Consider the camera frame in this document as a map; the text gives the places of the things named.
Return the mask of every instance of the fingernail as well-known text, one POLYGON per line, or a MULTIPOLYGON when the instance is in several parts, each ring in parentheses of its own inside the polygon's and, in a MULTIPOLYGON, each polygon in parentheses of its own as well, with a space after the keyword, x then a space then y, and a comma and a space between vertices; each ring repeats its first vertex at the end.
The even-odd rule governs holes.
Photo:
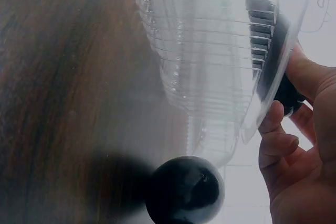
POLYGON ((289 146, 292 146, 292 145, 299 145, 299 138, 297 136, 294 136, 294 135, 290 135, 292 137, 290 143, 289 143, 289 146))

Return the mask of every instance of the wooden table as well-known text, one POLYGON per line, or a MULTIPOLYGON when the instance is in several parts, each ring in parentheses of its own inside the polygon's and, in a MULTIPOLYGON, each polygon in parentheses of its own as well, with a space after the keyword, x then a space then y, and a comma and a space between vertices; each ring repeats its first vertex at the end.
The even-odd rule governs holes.
POLYGON ((135 0, 0 0, 0 223, 149 223, 185 154, 135 0))

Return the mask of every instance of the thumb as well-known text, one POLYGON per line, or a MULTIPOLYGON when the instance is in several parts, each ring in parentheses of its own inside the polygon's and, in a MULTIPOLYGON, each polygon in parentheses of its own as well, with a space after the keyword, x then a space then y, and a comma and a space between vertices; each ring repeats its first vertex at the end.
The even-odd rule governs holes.
POLYGON ((286 74, 291 83, 305 97, 315 100, 321 85, 334 75, 331 68, 309 60, 296 45, 288 62, 286 74))

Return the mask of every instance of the black ball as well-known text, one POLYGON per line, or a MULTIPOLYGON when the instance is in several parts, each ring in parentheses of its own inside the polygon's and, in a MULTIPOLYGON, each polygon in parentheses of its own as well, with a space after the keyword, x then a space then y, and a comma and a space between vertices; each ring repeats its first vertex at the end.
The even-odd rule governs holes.
POLYGON ((218 170, 198 157, 179 157, 160 166, 149 179, 145 203, 156 224, 203 224, 224 202, 218 170))

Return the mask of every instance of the drawing on wall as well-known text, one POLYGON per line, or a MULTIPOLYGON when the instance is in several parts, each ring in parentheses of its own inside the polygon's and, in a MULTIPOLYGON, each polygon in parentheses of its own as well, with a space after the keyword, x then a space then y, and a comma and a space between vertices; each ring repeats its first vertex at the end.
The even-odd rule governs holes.
POLYGON ((324 23, 329 22, 331 20, 331 16, 328 13, 328 9, 329 4, 332 1, 333 0, 310 0, 302 23, 301 32, 318 32, 323 27, 324 23))

